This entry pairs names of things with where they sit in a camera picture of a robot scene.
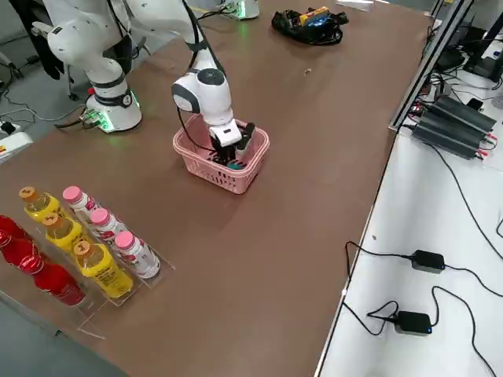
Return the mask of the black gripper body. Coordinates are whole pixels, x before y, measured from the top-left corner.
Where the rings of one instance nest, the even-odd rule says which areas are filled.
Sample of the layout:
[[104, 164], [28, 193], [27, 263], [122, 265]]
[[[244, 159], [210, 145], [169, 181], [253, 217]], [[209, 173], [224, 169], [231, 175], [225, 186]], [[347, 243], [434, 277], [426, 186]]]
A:
[[235, 157], [236, 147], [235, 145], [222, 146], [219, 139], [216, 137], [210, 137], [211, 145], [213, 149], [217, 152], [218, 157]]

